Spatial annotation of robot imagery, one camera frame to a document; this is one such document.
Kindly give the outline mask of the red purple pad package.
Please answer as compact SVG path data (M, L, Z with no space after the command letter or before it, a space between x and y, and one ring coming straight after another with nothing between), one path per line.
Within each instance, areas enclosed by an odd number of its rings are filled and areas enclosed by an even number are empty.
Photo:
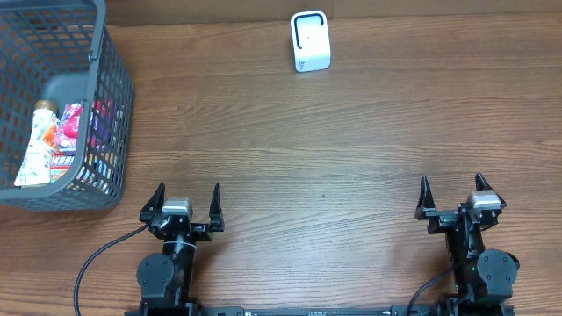
M93 147L104 147L102 140L109 140L111 138L111 109L112 101L108 101L106 104L96 101L96 103L92 106L89 123L93 125L93 129L100 135L100 138L95 135L90 137L90 144ZM65 106L58 132L55 137L55 144L58 147L60 154L74 155L76 153L76 144L78 141L80 117L82 112L83 106L79 103L67 104Z

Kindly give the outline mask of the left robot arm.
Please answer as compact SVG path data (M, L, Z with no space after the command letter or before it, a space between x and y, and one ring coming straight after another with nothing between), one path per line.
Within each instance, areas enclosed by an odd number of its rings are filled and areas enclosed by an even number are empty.
M166 197L160 183L140 211L140 221L162 241L162 251L146 256L137 268L141 287L141 315L203 315L204 308L191 296L193 267L199 241L210 241L225 223L220 187L215 185L207 223L192 220L191 200Z

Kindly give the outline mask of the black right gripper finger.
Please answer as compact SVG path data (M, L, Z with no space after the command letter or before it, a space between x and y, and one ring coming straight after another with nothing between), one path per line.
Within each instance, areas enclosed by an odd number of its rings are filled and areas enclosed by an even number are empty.
M414 219L429 220L436 217L435 201L430 189L429 179L424 176L421 179L421 192L414 212Z
M493 189L493 187L488 183L488 181L485 179L484 175L481 172L478 172L475 175L475 187L476 187L476 191L493 191L500 201L500 206L501 207L507 206L506 201L501 197L499 193L497 193Z

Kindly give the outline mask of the gold blue wipes packet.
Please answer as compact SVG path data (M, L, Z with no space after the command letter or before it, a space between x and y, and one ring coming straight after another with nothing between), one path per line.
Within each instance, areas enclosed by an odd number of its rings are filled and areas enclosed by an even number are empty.
M75 157L73 155L56 155L50 167L50 182L55 183L69 170ZM90 169L81 167L76 179L82 183L87 183L92 187L101 190L103 193L109 193L109 181L112 180L112 171L100 158L90 154L85 160L99 176L96 176Z

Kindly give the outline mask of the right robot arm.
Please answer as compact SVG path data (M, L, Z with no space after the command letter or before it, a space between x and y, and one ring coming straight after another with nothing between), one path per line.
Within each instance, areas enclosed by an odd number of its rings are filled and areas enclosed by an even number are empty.
M513 315L505 305L513 296L513 284L520 263L505 251L487 249L482 233L498 224L507 206L483 174L475 175L475 191L455 210L438 211L429 179L421 179L421 192L414 212L417 220L427 220L429 234L444 234L450 254L450 267L427 281L411 298L407 315ZM448 275L454 276L456 292L442 295L426 312L414 305L421 294Z

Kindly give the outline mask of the white tube with gold cap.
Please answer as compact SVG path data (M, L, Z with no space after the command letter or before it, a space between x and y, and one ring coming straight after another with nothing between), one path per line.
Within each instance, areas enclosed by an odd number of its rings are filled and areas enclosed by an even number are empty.
M51 163L58 153L56 135L59 128L57 106L48 100L35 103L31 136L14 184L35 187L50 183Z

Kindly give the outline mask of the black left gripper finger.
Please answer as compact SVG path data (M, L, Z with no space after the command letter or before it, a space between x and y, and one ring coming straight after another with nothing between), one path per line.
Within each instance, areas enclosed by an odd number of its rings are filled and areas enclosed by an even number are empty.
M160 182L153 196L140 210L140 222L152 222L155 215L162 211L165 201L165 183Z
M212 201L208 212L210 218L210 229L213 232L223 232L225 229L225 222L220 204L220 185L215 184L213 189Z

